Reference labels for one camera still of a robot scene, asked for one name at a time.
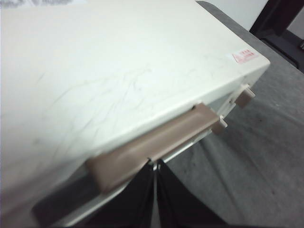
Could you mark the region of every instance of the red sticker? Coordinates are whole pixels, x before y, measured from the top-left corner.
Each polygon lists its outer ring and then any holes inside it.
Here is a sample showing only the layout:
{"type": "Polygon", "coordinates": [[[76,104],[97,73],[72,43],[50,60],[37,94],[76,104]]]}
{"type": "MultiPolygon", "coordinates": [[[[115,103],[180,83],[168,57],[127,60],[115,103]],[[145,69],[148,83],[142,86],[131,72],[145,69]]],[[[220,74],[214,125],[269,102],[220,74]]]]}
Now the red sticker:
{"type": "Polygon", "coordinates": [[[245,63],[257,57],[257,54],[248,49],[244,49],[239,52],[233,53],[232,56],[237,63],[245,63]]]}

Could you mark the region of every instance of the dark object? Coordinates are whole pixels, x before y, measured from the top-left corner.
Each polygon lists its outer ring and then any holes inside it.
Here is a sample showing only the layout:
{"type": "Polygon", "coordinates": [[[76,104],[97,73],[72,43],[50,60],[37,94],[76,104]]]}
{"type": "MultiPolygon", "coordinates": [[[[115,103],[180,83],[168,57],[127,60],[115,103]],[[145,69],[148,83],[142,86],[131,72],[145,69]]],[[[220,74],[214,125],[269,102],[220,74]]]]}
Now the dark object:
{"type": "Polygon", "coordinates": [[[300,43],[300,49],[304,49],[304,40],[300,43]]]}
{"type": "MultiPolygon", "coordinates": [[[[149,161],[116,198],[73,227],[150,227],[154,197],[153,180],[153,163],[149,161]]],[[[187,190],[163,160],[158,160],[156,180],[163,228],[254,228],[227,225],[187,190]]]]}
{"type": "Polygon", "coordinates": [[[149,227],[154,197],[153,176],[153,163],[149,161],[118,196],[76,227],[149,227]]]}
{"type": "Polygon", "coordinates": [[[99,188],[89,174],[62,186],[36,204],[32,211],[42,226],[50,226],[81,207],[99,194],[99,188]]]}
{"type": "Polygon", "coordinates": [[[157,201],[161,227],[226,224],[193,196],[162,160],[157,164],[157,201]]]}
{"type": "Polygon", "coordinates": [[[304,1],[269,0],[250,32],[304,73],[302,40],[287,30],[304,1]]]}

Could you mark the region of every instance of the scratch mark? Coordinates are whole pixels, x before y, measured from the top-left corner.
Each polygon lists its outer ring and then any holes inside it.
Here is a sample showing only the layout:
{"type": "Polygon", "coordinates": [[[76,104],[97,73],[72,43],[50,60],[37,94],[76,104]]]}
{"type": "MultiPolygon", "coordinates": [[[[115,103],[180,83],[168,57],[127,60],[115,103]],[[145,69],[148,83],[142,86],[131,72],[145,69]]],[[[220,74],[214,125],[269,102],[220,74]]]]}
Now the scratch mark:
{"type": "Polygon", "coordinates": [[[68,88],[66,91],[64,91],[60,96],[58,96],[54,102],[50,105],[49,108],[52,108],[58,101],[60,101],[66,94],[68,94],[69,92],[71,92],[72,90],[74,89],[77,89],[77,88],[80,88],[80,87],[83,87],[83,86],[86,86],[86,85],[90,85],[90,84],[94,84],[94,83],[98,83],[98,82],[101,82],[101,81],[106,81],[107,79],[104,79],[104,78],[100,78],[100,79],[97,79],[97,80],[93,80],[93,81],[85,81],[84,83],[82,84],[79,84],[79,85],[75,85],[75,86],[72,86],[70,88],[68,88]]]}
{"type": "Polygon", "coordinates": [[[38,80],[36,81],[36,84],[37,84],[38,82],[41,81],[41,79],[44,77],[45,74],[46,74],[46,73],[43,73],[43,74],[38,78],[38,80]]]}
{"type": "Polygon", "coordinates": [[[94,134],[94,136],[93,136],[93,139],[96,138],[96,136],[97,136],[97,134],[98,134],[98,132],[99,132],[99,129],[100,129],[100,127],[95,131],[95,134],[94,134]]]}

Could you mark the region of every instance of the gray floor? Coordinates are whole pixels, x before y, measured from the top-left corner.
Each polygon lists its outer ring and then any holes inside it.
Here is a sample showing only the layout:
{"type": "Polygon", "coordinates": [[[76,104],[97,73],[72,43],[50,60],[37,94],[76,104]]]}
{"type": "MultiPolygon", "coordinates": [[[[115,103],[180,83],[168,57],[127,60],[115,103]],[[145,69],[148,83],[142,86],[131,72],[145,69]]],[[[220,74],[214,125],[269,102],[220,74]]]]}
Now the gray floor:
{"type": "MultiPolygon", "coordinates": [[[[169,167],[228,223],[303,228],[304,75],[213,5],[199,4],[271,67],[253,87],[256,98],[227,117],[222,135],[206,137],[169,167]]],[[[159,227],[157,213],[152,227],[159,227]]]]}

